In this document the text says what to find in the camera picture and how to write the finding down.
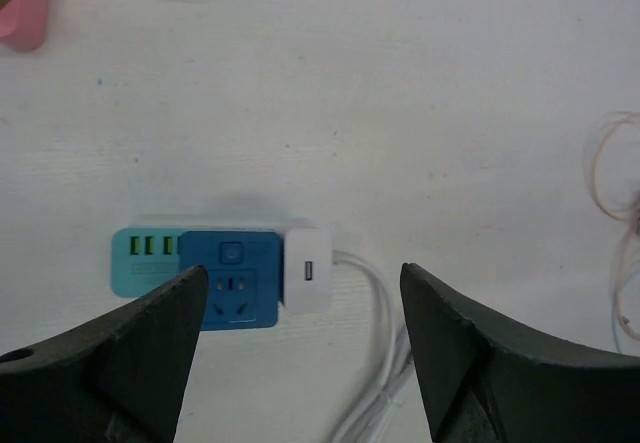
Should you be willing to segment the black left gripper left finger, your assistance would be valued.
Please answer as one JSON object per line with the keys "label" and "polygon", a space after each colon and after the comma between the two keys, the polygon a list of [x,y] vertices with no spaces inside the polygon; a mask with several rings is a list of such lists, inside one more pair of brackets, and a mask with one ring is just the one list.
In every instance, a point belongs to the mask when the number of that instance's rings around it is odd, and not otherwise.
{"label": "black left gripper left finger", "polygon": [[124,306],[1,357],[4,442],[171,442],[208,295],[192,267]]}

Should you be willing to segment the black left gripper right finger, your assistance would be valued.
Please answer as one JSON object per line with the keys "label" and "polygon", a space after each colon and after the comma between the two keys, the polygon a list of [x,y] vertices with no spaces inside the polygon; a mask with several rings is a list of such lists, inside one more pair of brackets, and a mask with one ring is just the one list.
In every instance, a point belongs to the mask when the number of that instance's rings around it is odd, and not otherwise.
{"label": "black left gripper right finger", "polygon": [[638,358],[535,330],[415,263],[400,289],[433,441],[638,441]]}

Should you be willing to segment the teal power strip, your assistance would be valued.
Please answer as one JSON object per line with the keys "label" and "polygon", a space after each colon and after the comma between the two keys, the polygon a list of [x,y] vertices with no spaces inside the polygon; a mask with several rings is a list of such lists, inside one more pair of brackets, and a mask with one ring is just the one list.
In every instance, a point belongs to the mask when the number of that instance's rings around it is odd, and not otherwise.
{"label": "teal power strip", "polygon": [[124,298],[138,298],[179,271],[180,228],[128,227],[111,239],[111,288]]}

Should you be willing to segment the dark blue plug adapter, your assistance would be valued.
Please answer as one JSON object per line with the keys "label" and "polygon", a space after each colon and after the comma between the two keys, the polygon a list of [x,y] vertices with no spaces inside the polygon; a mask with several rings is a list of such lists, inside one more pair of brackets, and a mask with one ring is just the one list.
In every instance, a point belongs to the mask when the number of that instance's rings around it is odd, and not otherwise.
{"label": "dark blue plug adapter", "polygon": [[273,231],[193,230],[179,238],[179,269],[205,268],[209,290],[203,331],[276,325],[283,240]]}

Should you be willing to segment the white usb charger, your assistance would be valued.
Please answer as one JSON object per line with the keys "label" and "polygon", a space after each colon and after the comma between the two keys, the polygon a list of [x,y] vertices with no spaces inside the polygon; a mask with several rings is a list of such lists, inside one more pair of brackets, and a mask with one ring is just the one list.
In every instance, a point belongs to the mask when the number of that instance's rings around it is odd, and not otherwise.
{"label": "white usb charger", "polygon": [[328,230],[293,228],[284,236],[283,305],[292,314],[325,313],[332,303],[333,248]]}

